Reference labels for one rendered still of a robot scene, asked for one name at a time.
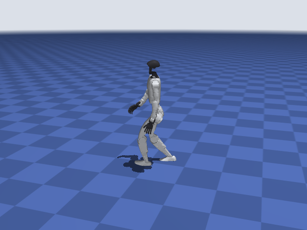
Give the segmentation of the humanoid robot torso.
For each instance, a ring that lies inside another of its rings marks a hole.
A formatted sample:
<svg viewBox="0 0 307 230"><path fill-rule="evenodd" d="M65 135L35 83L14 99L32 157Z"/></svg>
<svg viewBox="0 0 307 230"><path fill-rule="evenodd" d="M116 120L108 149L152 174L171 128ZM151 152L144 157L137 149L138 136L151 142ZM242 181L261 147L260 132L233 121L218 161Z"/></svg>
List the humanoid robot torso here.
<svg viewBox="0 0 307 230"><path fill-rule="evenodd" d="M147 81L147 90L148 90L149 103L152 104L152 101L154 100L153 90L152 90L152 81L158 81L158 83L159 83L159 100L160 100L160 96L161 96L161 81L160 81L160 78L155 78L155 76L152 76L153 78L150 78L151 76L149 76L148 81ZM160 106L160 104L158 105L158 108L159 109L158 109L157 113L161 113L162 118L163 118L164 112L163 112L163 109Z"/></svg>

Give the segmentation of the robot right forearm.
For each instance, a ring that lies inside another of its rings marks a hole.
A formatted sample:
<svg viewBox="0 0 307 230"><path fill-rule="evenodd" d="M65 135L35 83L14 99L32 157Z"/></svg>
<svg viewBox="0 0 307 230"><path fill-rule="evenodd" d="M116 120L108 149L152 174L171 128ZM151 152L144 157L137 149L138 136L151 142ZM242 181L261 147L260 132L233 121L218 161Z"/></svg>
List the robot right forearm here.
<svg viewBox="0 0 307 230"><path fill-rule="evenodd" d="M148 93L145 92L144 96L140 100L141 103L139 104L139 106L142 106L147 101L147 99L148 99Z"/></svg>

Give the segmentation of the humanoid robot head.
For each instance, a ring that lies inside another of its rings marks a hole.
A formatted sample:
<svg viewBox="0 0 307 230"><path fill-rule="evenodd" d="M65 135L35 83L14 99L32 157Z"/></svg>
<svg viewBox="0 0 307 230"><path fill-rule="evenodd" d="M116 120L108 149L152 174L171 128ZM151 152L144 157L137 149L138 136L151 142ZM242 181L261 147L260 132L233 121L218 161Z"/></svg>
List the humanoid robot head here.
<svg viewBox="0 0 307 230"><path fill-rule="evenodd" d="M149 74L152 74L152 76L155 76L155 78L159 78L155 71L152 71L152 68L155 69L156 67L160 66L160 63L157 60L150 60L147 62L147 65L149 66ZM153 77L150 78L153 78Z"/></svg>

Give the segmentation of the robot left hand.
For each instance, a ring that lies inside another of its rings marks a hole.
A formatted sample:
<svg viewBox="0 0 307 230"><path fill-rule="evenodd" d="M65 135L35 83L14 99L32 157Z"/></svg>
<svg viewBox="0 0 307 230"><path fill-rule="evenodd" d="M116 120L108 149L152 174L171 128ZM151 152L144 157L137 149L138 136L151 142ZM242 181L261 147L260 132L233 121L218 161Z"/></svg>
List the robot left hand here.
<svg viewBox="0 0 307 230"><path fill-rule="evenodd" d="M154 120L154 122L155 122L155 120ZM145 129L145 131L146 131L146 134L147 134L147 131L148 131L148 134L149 134L149 132L150 132L150 134L151 134L151 131L152 131L152 128L153 128L153 124L154 124L154 122L151 122L150 120L149 120L149 123L147 123L143 128L145 128L146 127L146 129ZM144 131L144 132L145 132Z"/></svg>

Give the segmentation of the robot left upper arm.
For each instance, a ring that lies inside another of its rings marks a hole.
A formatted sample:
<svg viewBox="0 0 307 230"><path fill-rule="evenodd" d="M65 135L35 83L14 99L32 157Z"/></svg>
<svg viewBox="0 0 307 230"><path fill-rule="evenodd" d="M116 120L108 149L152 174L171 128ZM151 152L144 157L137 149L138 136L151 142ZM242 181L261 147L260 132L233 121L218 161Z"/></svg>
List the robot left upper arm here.
<svg viewBox="0 0 307 230"><path fill-rule="evenodd" d="M159 83L157 80L152 81L152 90L153 90L153 96L154 96L154 101L157 101L158 105L160 103L159 100Z"/></svg>

